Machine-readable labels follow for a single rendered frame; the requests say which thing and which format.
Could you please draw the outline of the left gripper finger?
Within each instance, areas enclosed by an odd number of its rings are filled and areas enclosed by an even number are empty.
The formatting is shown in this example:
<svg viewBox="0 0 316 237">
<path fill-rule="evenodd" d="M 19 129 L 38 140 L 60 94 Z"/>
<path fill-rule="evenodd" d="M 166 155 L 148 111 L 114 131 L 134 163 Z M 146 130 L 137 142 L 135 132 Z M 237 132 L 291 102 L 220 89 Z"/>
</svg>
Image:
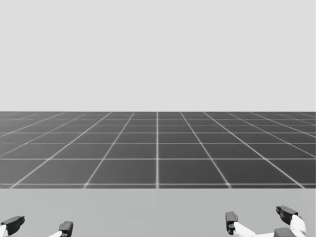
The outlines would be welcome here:
<svg viewBox="0 0 316 237">
<path fill-rule="evenodd" d="M 59 230 L 49 237 L 72 237 L 74 223 L 72 221 L 65 221 L 59 226 Z"/>
<path fill-rule="evenodd" d="M 10 237 L 17 233 L 24 224 L 24 216 L 11 217 L 0 223 L 0 237 Z"/>
</svg>

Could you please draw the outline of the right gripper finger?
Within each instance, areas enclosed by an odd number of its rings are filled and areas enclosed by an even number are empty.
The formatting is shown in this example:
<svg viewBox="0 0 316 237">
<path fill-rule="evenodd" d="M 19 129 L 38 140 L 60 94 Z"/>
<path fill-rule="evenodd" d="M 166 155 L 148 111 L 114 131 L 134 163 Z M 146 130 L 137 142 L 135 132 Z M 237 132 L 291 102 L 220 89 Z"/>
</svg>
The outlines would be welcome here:
<svg viewBox="0 0 316 237">
<path fill-rule="evenodd" d="M 233 237 L 254 237 L 256 234 L 238 222 L 238 216 L 233 212 L 225 213 L 226 230 Z"/>
<path fill-rule="evenodd" d="M 290 207 L 279 205 L 276 207 L 276 212 L 280 216 L 280 219 L 288 225 L 287 228 L 300 230 L 306 235 L 306 224 L 297 211 Z"/>
</svg>

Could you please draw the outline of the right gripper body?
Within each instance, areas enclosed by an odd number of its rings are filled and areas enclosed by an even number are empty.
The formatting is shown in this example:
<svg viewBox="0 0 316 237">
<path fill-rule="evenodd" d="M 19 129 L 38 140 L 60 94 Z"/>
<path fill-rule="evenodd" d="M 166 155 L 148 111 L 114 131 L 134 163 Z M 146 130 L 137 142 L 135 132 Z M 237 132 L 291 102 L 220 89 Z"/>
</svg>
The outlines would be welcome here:
<svg viewBox="0 0 316 237">
<path fill-rule="evenodd" d="M 276 228 L 271 233 L 258 234 L 256 237 L 306 237 L 300 230 L 291 230 L 290 228 Z"/>
</svg>

